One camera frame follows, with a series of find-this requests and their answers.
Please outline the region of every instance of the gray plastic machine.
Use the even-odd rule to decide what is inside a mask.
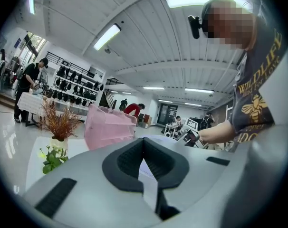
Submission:
[[[265,85],[276,125],[235,153],[154,138],[121,142],[71,158],[19,204],[46,227],[236,227],[271,198],[288,164],[288,52]],[[143,158],[158,181],[153,209],[137,178]]]

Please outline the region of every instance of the dark pants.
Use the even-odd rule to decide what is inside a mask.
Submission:
[[[18,89],[17,89],[17,93],[16,93],[16,99],[15,99],[15,106],[14,106],[14,117],[15,118],[19,118],[19,115],[21,115],[21,119],[23,120],[23,121],[25,121],[25,120],[27,120],[26,118],[27,118],[27,111],[21,111],[20,109],[19,109],[19,107],[17,106],[17,103],[18,103],[18,101],[19,101],[19,99],[20,99],[20,97],[21,97],[21,94],[22,93],[24,93],[24,92],[29,92],[30,91],[30,88],[20,88],[20,87],[18,87]]]

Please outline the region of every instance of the person in red shirt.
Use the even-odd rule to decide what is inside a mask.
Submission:
[[[138,118],[138,116],[140,114],[140,111],[143,110],[143,109],[145,109],[145,105],[144,104],[132,103],[128,107],[125,108],[124,113],[129,115],[131,112],[135,111],[133,116]]]

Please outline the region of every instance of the red shirt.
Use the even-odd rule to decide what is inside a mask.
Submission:
[[[126,107],[125,110],[124,110],[124,113],[126,113],[126,114],[129,115],[129,114],[130,114],[132,111],[134,111],[134,110],[135,110],[134,116],[135,116],[136,118],[138,118],[139,113],[140,113],[140,107],[139,107],[139,105],[136,104],[136,103],[132,103],[132,104],[130,104],[128,107]]]

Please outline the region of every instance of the door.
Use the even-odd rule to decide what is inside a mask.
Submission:
[[[158,123],[166,125],[174,122],[176,119],[177,109],[177,105],[161,104]]]

